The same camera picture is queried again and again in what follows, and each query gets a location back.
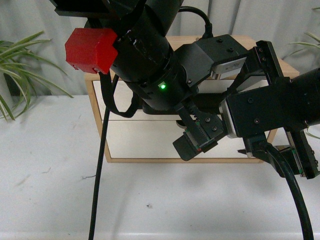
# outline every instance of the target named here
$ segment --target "black cable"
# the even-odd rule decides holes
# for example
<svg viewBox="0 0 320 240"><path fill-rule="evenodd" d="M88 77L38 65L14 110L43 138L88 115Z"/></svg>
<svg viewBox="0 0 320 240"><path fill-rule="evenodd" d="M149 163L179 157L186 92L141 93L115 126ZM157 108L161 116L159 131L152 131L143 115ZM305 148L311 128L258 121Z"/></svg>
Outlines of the black cable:
<svg viewBox="0 0 320 240"><path fill-rule="evenodd" d="M113 93L115 93L118 80L119 80L119 76L118 75L114 75L114 78L113 78L113 81L112 81L112 92ZM103 162L104 162L104 154L105 154L105 146L106 146L106 138L107 138L107 129L108 129L109 116L110 116L110 111L109 111L109 109L105 108L104 117L103 117L103 124L102 124L99 156L98 156L98 162L97 162L96 174L95 174L95 181L94 181L91 220L90 220L90 231L89 231L89 237L88 237L89 240L93 240L94 236L95 236L97 207L98 207L98 196L99 196L99 186L100 186L102 165L103 165Z"/></svg>
<svg viewBox="0 0 320 240"><path fill-rule="evenodd" d="M283 175L293 196L294 203L300 218L303 239L314 240L311 221L304 201L304 197L302 196L298 182L290 168L290 165L287 163L286 159L281 155L281 153L274 146L272 146L271 143L263 142L260 144L260 147L262 150L269 153L274 158L276 163L279 165L281 171L283 172Z"/></svg>
<svg viewBox="0 0 320 240"><path fill-rule="evenodd" d="M179 13L182 12L190 12L199 15L202 17L202 19L205 22L205 32L202 36L203 39L208 39L208 38L213 38L213 33L212 33L212 23L210 22L208 16L199 8L193 7L193 6L181 6L179 9Z"/></svg>

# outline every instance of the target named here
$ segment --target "white panel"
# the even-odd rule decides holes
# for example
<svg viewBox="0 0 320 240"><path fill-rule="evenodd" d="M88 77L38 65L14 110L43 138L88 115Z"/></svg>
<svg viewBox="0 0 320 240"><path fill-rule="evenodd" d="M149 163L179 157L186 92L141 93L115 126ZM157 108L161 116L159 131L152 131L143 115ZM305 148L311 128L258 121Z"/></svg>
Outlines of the white panel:
<svg viewBox="0 0 320 240"><path fill-rule="evenodd" d="M200 86L203 93L221 93L227 89L232 80L206 80ZM105 104L100 91L100 82L93 82L101 115L104 115ZM254 87L265 86L266 81L257 83ZM115 102L119 111L125 111L131 103L132 91L123 81L119 81ZM178 115L148 115L142 110L130 118L110 114L107 141L112 158L179 158L173 142L183 135L176 120ZM218 146L196 158L245 158L246 155L237 152L244 149L241 138L221 139Z"/></svg>
<svg viewBox="0 0 320 240"><path fill-rule="evenodd" d="M183 135L175 121L109 121L107 142L112 158L180 158L173 142ZM196 158L246 158L242 138L224 137L218 146Z"/></svg>

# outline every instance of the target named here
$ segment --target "wooden frame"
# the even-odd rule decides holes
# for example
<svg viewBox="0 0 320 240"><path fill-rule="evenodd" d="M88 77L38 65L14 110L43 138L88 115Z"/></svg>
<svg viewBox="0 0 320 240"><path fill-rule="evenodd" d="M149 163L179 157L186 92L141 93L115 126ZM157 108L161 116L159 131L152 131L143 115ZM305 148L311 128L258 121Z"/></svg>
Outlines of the wooden frame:
<svg viewBox="0 0 320 240"><path fill-rule="evenodd" d="M242 44L245 48L251 49L256 45L255 41L248 36L236 35L233 36L240 44ZM176 50L183 44L190 44L194 42L198 36L169 36L167 37L170 42L173 50ZM279 59L279 63L283 74L285 77L294 78L299 75L299 72L291 67L289 64ZM102 133L102 115L99 109L98 98L94 88L94 81L99 81L98 74L85 74L85 84L88 90L88 95L90 99L90 103L92 106L92 111L95 119L95 123L101 137ZM272 143L277 130L271 130L267 136L267 140L269 143ZM107 162L109 163L262 163L260 159L257 158L194 158L190 161L183 161L180 158L112 158L108 146L108 142L105 144L105 157Z"/></svg>

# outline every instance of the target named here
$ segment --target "black strap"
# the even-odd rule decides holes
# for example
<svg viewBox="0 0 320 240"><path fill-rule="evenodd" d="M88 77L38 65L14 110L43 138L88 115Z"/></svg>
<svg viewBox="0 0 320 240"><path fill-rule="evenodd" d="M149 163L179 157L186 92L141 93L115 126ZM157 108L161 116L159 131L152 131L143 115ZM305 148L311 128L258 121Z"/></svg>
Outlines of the black strap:
<svg viewBox="0 0 320 240"><path fill-rule="evenodd" d="M128 108L128 110L126 112L119 111L115 103L110 71L107 74L99 72L99 75L101 83L101 93L105 106L110 110L110 112L116 115L120 115L124 118L132 118L139 106L138 95L135 92L133 92L131 105Z"/></svg>

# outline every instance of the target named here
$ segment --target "green leaf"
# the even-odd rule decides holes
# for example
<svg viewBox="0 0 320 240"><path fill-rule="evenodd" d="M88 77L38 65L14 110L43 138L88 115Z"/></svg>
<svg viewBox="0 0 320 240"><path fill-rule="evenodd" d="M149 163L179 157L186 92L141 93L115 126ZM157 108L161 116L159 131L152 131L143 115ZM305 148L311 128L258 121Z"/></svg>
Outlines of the green leaf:
<svg viewBox="0 0 320 240"><path fill-rule="evenodd" d="M15 79L14 77L12 77L12 80L14 81L14 83L16 84L16 86L19 88L21 94L23 95L24 97L24 100L26 102L26 107L28 108L29 107L29 102L28 102L28 99L27 99L27 96L26 96L26 93L25 91L22 89L22 86L19 84L18 80Z"/></svg>
<svg viewBox="0 0 320 240"><path fill-rule="evenodd" d="M35 40L35 41L26 42L26 43L23 43L23 44L20 44L20 45L16 45L14 47L10 47L10 48L8 48L8 50L0 53L0 59L3 59L7 55L12 54L12 53L14 53L16 51L19 51L21 49L24 49L24 48L26 48L28 46L35 45L35 44L40 44L40 43L46 43L46 42L49 42L49 41L50 41L49 39Z"/></svg>
<svg viewBox="0 0 320 240"><path fill-rule="evenodd" d="M14 111L19 105L17 104L17 105L12 109L12 111ZM17 115L15 116L15 118L17 118L17 117L19 117L20 115L22 115L23 113L25 113L25 112L28 110L28 108L29 108L29 105L28 105L28 104L25 104L24 109L23 109L21 112L19 112L19 114L17 114Z"/></svg>
<svg viewBox="0 0 320 240"><path fill-rule="evenodd" d="M312 34L311 32L305 32L304 34L308 35L310 38L313 38L314 40L316 40L318 43L320 43L320 38L314 34Z"/></svg>
<svg viewBox="0 0 320 240"><path fill-rule="evenodd" d="M6 47L6 46L0 46L0 51L6 51L8 49L8 47Z"/></svg>
<svg viewBox="0 0 320 240"><path fill-rule="evenodd" d="M7 63L1 63L2 66L11 67L12 69L20 69L19 67L30 67L27 64L20 63L20 62L7 62Z"/></svg>
<svg viewBox="0 0 320 240"><path fill-rule="evenodd" d="M12 120L16 120L14 115L12 114L10 107L8 106L8 104L6 103L6 101L4 100L4 98L1 96L0 94L0 102L3 104L5 110L7 111L7 113L9 114L10 118Z"/></svg>
<svg viewBox="0 0 320 240"><path fill-rule="evenodd" d="M12 44L14 43L11 41L0 41L0 46L3 46L3 47L10 47Z"/></svg>
<svg viewBox="0 0 320 240"><path fill-rule="evenodd" d="M37 97L38 95L37 95L37 91L35 89L34 83L31 81L31 79L28 76L26 76L26 79L27 79L27 81L28 81L28 83L29 83L34 95Z"/></svg>
<svg viewBox="0 0 320 240"><path fill-rule="evenodd" d="M35 74L33 72L30 72L30 71L27 71L27 70L21 70L21 72L25 73L26 75L29 75L30 77L32 77L34 80L36 80L37 82L44 82L48 85L51 85L57 89L59 89L60 91L62 91L63 93L65 93L66 95L68 95L70 98L74 98L70 93L66 92L65 90L63 90L61 87L59 87L58 85L48 81L47 79L45 79L43 76L40 76L38 74Z"/></svg>
<svg viewBox="0 0 320 240"><path fill-rule="evenodd" d="M11 76L12 78L15 77L19 80L21 80L21 77L19 75L17 75L16 73L14 73L13 71L10 71L8 69L2 68L0 67L0 72L3 72L5 74L8 74L9 76Z"/></svg>
<svg viewBox="0 0 320 240"><path fill-rule="evenodd" d="M314 47L314 48L320 49L319 45L316 45L316 44L313 44L313 43L308 43L308 42L302 42L302 41L291 42L289 44L298 44L298 45L302 45L302 46L305 46L305 47Z"/></svg>
<svg viewBox="0 0 320 240"><path fill-rule="evenodd" d="M20 46L22 44L29 43L30 41L32 41L33 39L36 39L37 37L39 37L43 33L44 33L44 31L40 31L40 32L33 34L31 36L27 36L27 37L17 41L16 43L12 44L11 47L13 48L15 46Z"/></svg>
<svg viewBox="0 0 320 240"><path fill-rule="evenodd" d="M22 104L22 102L24 100L25 100L24 96L20 93L19 101L12 108L12 112L14 112L17 109L17 107L19 107Z"/></svg>
<svg viewBox="0 0 320 240"><path fill-rule="evenodd" d="M6 113L5 107L4 107L4 105L2 104L1 101L0 101L0 112L2 113L4 119L8 122L7 113Z"/></svg>
<svg viewBox="0 0 320 240"><path fill-rule="evenodd" d="M310 128L310 127L308 127L308 128L306 129L306 134L309 135L309 136L312 137L312 138L320 139L320 137L318 137L318 136L313 135L312 133L310 133L310 132L309 132L309 128Z"/></svg>
<svg viewBox="0 0 320 240"><path fill-rule="evenodd" d="M12 54L9 54L9 55L7 55L6 57L2 58L2 60L0 60L0 63L3 62L3 61L5 61L5 60L7 60L7 59L12 59L12 58L14 58L15 56L21 56L21 55L24 55L24 54L29 53L29 52L30 52L30 50L16 51L16 52L14 52L14 53L12 53Z"/></svg>
<svg viewBox="0 0 320 240"><path fill-rule="evenodd" d="M294 52L290 53L290 54L288 55L288 57L291 56L291 55L293 55L293 54L296 54L296 53L298 53L298 52L301 52L302 50L304 50L304 49L299 49L299 50L297 50L297 51L294 51Z"/></svg>
<svg viewBox="0 0 320 240"><path fill-rule="evenodd" d="M50 60L48 60L48 59L45 59L45 58L43 58L43 57L41 57L41 56L38 56L38 55L35 55L35 54L32 53L32 52L27 52L27 53L25 53L24 55L29 56L29 57L32 57L32 58L34 58L34 59L37 59L37 60L39 60L39 61L45 62L45 63L47 63L47 64L50 64L50 65L54 66L55 68L59 69L59 70L60 70L61 72L63 72L65 75L67 75L67 73L66 73L61 67L59 67L58 65L54 64L52 61L50 61Z"/></svg>

